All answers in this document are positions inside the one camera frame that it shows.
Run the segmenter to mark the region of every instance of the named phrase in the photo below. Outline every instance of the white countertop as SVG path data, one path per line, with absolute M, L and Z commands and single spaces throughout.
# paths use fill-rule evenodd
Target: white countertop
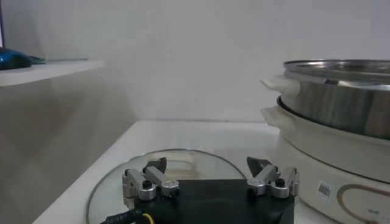
M 269 158 L 278 130 L 264 123 L 138 121 L 90 166 L 34 224 L 86 223 L 88 197 L 98 181 L 118 164 L 161 149 L 198 149 L 231 161 L 247 176 L 246 157 Z M 296 206 L 295 223 L 336 223 L 303 203 Z

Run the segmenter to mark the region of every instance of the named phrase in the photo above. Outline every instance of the yellow wire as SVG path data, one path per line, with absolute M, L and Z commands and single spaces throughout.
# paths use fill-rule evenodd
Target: yellow wire
M 144 213 L 142 214 L 142 216 L 148 219 L 149 224 L 154 224 L 154 220 L 151 215 L 149 215 L 148 213 Z

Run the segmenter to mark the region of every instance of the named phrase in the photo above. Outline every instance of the computer mouse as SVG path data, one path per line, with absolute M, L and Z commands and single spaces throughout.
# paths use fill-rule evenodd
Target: computer mouse
M 0 47 L 0 70 L 31 67 L 31 58 L 18 51 Z

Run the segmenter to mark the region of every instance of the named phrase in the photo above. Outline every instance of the pot handle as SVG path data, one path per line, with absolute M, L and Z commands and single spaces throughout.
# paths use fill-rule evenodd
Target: pot handle
M 295 131 L 295 122 L 280 106 L 261 109 L 264 119 L 271 127 L 277 127 L 284 133 Z
M 283 75 L 277 75 L 272 79 L 261 79 L 260 82 L 267 89 L 277 91 L 285 97 L 296 97 L 300 92 L 299 82 Z

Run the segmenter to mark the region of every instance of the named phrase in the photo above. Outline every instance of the black cable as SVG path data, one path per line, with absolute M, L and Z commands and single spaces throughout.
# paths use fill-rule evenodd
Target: black cable
M 101 224 L 130 224 L 142 219 L 142 210 L 133 209 L 117 215 L 108 216 Z

